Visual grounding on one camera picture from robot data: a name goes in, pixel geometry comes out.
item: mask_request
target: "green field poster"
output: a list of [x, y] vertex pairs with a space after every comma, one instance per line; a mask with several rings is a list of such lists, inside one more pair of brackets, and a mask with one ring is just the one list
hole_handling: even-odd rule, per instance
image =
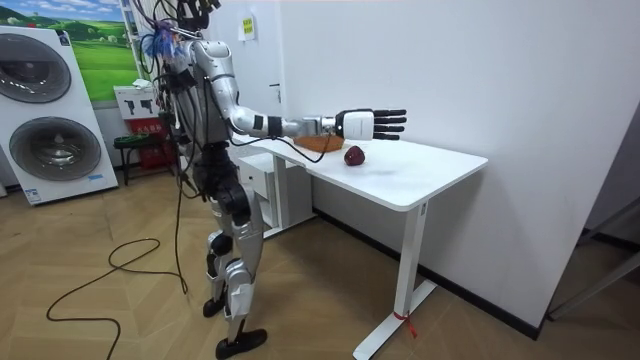
[[91, 101], [115, 100], [114, 85], [138, 78], [118, 0], [0, 0], [0, 25], [69, 33]]

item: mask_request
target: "sign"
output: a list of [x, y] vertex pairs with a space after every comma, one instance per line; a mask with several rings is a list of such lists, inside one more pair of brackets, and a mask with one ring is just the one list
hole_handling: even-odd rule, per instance
[[240, 31], [238, 32], [238, 40], [249, 41], [256, 38], [256, 23], [253, 16], [243, 16], [240, 23]]

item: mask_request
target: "red tag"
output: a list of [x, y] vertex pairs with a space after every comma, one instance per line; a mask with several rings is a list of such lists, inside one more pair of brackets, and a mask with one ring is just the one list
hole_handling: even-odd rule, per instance
[[409, 319], [409, 315], [407, 316], [402, 316], [400, 314], [398, 314], [397, 312], [393, 312], [393, 315], [396, 317], [396, 319], [400, 320], [400, 321], [407, 321], [407, 325], [409, 325], [409, 332], [411, 333], [411, 336], [413, 336], [413, 338], [417, 338], [418, 337], [418, 332], [416, 331], [416, 328], [413, 327], [413, 324], [411, 323], [411, 319]]

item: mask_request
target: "stacked washer dryer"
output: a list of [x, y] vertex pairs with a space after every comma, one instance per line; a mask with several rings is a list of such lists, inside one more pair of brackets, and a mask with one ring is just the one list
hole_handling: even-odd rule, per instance
[[118, 186], [66, 33], [0, 26], [0, 145], [32, 205]]

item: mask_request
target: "white desk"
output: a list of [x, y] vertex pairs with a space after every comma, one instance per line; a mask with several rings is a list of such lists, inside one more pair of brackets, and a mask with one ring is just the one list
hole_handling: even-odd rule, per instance
[[[248, 136], [234, 136], [234, 141], [246, 143], [253, 140]], [[344, 153], [352, 145], [358, 145], [365, 153], [365, 163], [349, 167], [344, 163]], [[405, 141], [347, 141], [341, 151], [327, 153], [317, 164], [305, 160], [280, 141], [264, 140], [254, 144], [274, 156], [276, 173], [276, 195], [280, 205], [280, 194], [286, 187], [282, 181], [285, 160], [304, 166], [307, 172], [341, 188], [363, 196], [391, 210], [407, 213], [400, 271], [393, 310], [407, 316], [435, 289], [430, 281], [424, 281], [415, 291], [418, 256], [422, 245], [422, 235], [427, 217], [429, 199], [458, 183], [460, 180], [482, 169], [487, 159], [449, 151], [431, 146]], [[319, 154], [301, 149], [311, 159]], [[279, 211], [280, 224], [289, 225], [286, 209]], [[390, 314], [355, 349], [353, 357], [370, 359], [373, 354], [393, 335], [404, 320]]]

